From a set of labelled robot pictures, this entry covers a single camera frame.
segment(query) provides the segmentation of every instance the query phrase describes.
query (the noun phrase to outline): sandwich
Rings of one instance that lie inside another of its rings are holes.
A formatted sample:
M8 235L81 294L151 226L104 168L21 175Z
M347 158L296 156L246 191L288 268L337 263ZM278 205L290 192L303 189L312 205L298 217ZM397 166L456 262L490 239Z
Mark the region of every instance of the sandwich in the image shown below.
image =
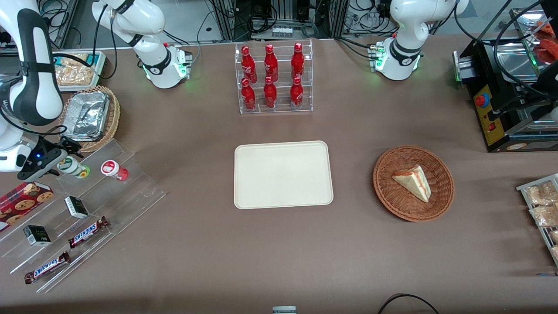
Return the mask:
M428 203L428 198L430 198L432 192L430 191L424 171L419 165L411 169L395 172L392 178L421 201Z

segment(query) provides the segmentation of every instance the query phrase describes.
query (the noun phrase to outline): cookie box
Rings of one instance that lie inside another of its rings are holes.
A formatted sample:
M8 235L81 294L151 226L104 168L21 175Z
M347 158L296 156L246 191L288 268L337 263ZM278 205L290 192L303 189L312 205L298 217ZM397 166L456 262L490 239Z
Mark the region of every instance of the cookie box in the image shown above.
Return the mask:
M38 182L24 182L0 197L0 232L53 196L52 189Z

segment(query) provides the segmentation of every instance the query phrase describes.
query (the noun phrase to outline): small jar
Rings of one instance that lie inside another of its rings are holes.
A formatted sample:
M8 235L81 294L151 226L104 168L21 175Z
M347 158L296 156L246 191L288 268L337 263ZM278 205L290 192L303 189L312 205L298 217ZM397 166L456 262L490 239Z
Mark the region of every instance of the small jar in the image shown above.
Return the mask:
M121 167L114 160L107 160L101 165L101 172L111 178L115 178L118 181L124 181L128 178L128 169Z
M88 166L82 165L72 156L64 158L56 167L60 170L60 172L74 175L80 179L85 179L91 172L91 169L89 169Z

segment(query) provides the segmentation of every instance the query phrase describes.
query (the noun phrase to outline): red emergency stop button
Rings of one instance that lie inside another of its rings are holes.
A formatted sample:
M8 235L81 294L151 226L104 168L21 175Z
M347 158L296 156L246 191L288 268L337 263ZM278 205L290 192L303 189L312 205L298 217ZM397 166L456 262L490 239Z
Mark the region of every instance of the red emergency stop button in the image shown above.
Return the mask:
M479 106L479 107L482 106L482 105L484 105L484 103L485 103L486 101L487 101L487 100L486 100L486 98L485 98L484 95L480 95L480 96L477 96L477 97L475 98L475 104L476 104L477 106Z

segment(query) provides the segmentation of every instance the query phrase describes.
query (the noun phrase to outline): yellow panel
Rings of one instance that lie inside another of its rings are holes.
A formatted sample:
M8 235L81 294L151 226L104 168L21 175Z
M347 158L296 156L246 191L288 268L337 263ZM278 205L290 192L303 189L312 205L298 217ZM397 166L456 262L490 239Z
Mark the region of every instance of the yellow panel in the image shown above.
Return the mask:
M483 89L481 89L473 98L473 100L483 94L486 93L492 99L492 94L490 93L490 89L488 85L486 85ZM497 142L499 139L503 138L505 135L504 128L502 127L502 123L500 122L500 118L496 119L495 121L490 121L487 117L489 111L492 111L492 104L488 103L488 106L484 108L480 108L479 106L475 106L477 108L477 112L479 114L480 125L482 126L484 138L486 139L488 145L492 145ZM488 126L494 123L496 128L492 131L489 131Z

